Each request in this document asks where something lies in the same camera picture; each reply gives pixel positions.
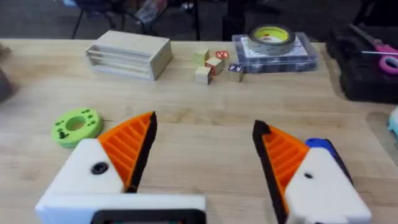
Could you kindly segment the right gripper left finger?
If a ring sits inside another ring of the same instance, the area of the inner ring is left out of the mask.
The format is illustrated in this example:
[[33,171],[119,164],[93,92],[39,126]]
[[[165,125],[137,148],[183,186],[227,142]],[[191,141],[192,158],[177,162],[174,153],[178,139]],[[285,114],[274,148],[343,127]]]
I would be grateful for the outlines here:
[[80,141],[49,186],[60,194],[136,193],[157,133],[154,111]]

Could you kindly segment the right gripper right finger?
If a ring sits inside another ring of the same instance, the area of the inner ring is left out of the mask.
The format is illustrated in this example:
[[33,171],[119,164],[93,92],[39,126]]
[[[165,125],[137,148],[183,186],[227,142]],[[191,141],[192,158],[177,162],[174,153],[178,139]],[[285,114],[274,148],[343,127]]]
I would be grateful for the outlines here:
[[256,120],[252,140],[278,223],[365,224],[372,214],[329,139],[296,137]]

